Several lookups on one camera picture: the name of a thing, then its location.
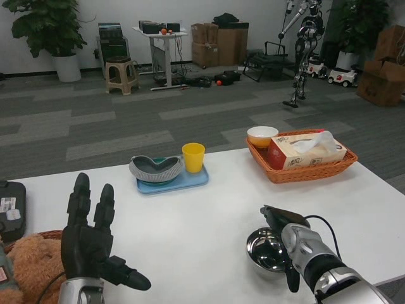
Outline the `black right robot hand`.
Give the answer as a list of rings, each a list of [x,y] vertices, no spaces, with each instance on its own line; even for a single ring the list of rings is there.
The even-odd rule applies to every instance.
[[[273,206],[264,205],[260,208],[260,213],[265,217],[267,224],[275,231],[279,238],[281,238],[282,230],[287,224],[299,224],[307,228],[311,227],[302,215]],[[284,241],[282,241],[282,257],[288,287],[291,292],[296,293],[299,290],[300,275],[293,267],[292,260],[284,246]]]

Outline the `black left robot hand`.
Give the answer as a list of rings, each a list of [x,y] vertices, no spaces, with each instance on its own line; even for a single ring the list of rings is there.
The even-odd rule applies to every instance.
[[[146,276],[127,266],[124,259],[111,255],[111,224],[115,216],[113,186],[104,185],[93,226],[87,220],[90,205],[89,177],[81,172],[69,197],[68,221],[61,238],[61,261],[66,278],[102,278],[116,286],[122,284],[140,291],[150,289],[151,282]]]

